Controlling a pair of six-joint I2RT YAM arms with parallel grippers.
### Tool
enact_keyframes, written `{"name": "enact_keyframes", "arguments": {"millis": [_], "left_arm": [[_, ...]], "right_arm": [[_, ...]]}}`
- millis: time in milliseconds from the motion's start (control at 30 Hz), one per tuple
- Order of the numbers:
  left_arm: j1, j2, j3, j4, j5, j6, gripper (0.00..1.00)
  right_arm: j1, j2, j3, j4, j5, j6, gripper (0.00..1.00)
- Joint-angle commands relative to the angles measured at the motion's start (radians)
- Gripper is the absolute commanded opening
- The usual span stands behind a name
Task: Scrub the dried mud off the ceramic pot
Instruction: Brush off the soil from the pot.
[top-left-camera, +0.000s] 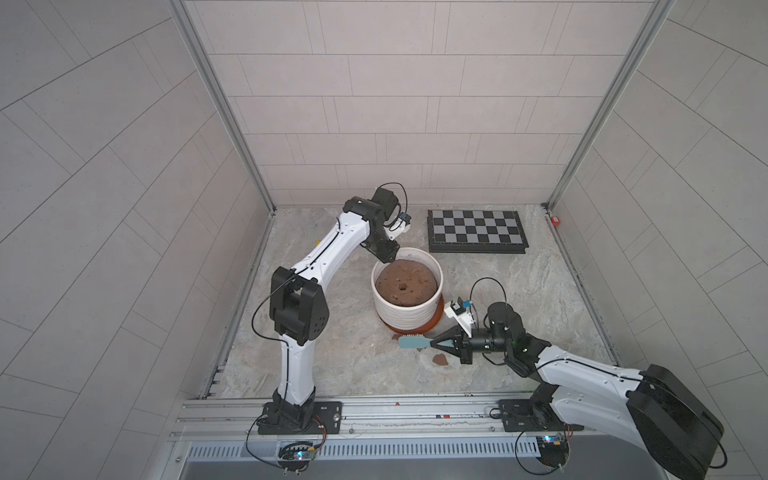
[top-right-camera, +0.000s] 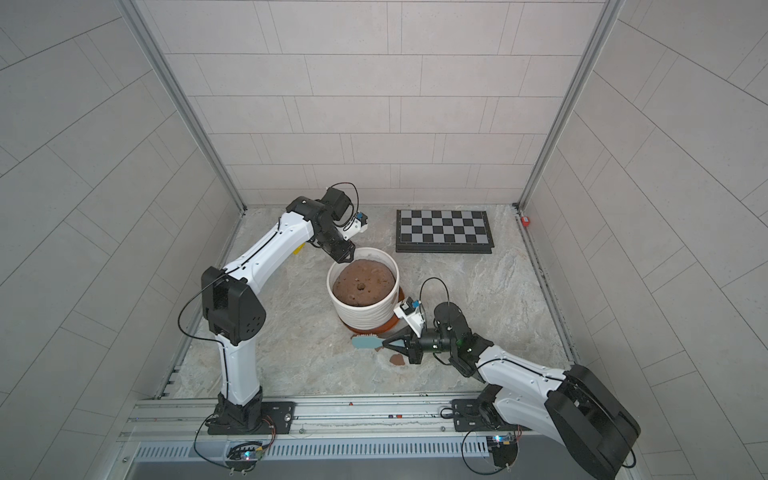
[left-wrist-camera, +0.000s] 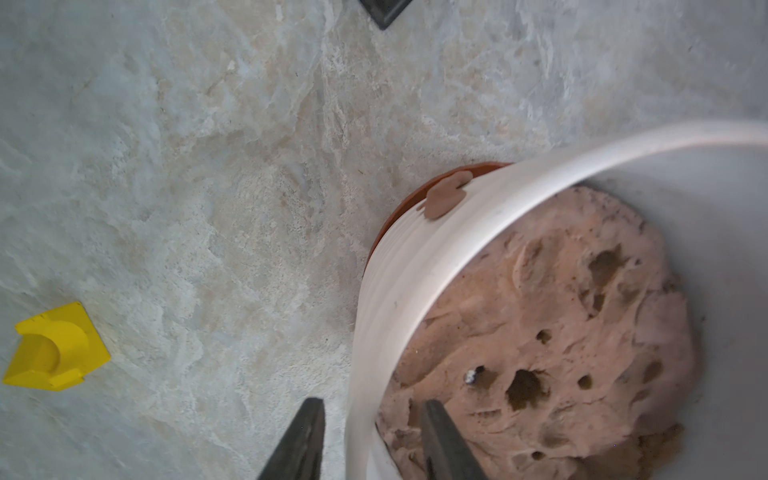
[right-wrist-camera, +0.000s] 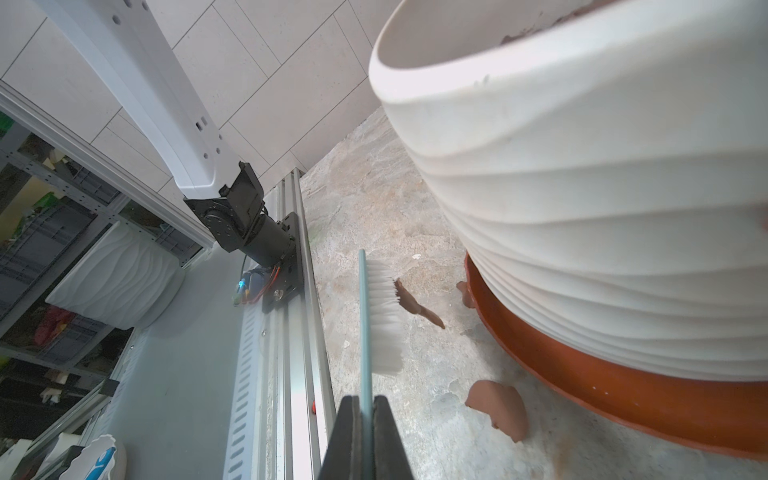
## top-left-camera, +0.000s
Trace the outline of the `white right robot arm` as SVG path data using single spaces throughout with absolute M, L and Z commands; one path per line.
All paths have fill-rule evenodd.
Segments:
M 567 352 L 528 333 L 511 305 L 492 304 L 476 323 L 469 303 L 451 303 L 454 327 L 431 339 L 433 348 L 469 364 L 476 353 L 500 353 L 522 378 L 538 382 L 531 397 L 539 421 L 580 425 L 646 451 L 678 479 L 703 479 L 721 453 L 724 427 L 669 369 L 611 366 Z

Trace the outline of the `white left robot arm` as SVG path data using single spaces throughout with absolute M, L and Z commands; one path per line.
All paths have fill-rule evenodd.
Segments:
M 409 229 L 410 217 L 390 185 L 379 186 L 370 199 L 346 201 L 320 243 L 293 267 L 279 267 L 272 275 L 269 318 L 281 343 L 281 377 L 266 423 L 280 431 L 300 431 L 313 422 L 315 340 L 330 318 L 324 289 L 357 247 L 384 264 L 393 262 L 396 238 Z

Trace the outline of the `white ceramic pot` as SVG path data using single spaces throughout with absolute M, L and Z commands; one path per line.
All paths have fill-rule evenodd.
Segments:
M 376 300 L 401 307 L 414 307 L 437 300 L 444 286 L 443 271 L 429 253 L 402 247 L 392 263 L 377 262 L 371 273 L 371 287 Z

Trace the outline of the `teal scrubbing brush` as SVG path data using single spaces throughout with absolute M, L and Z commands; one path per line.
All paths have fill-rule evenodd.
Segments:
M 431 339 L 423 335 L 402 335 L 398 345 L 402 349 L 426 349 L 431 347 Z

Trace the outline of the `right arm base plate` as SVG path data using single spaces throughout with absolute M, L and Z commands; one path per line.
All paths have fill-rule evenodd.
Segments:
M 566 424 L 548 403 L 503 399 L 498 401 L 497 407 L 505 432 L 567 432 Z

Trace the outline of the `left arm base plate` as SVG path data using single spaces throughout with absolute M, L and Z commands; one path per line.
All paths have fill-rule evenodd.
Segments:
M 260 435 L 338 434 L 343 404 L 309 399 L 306 405 L 274 400 L 256 425 Z

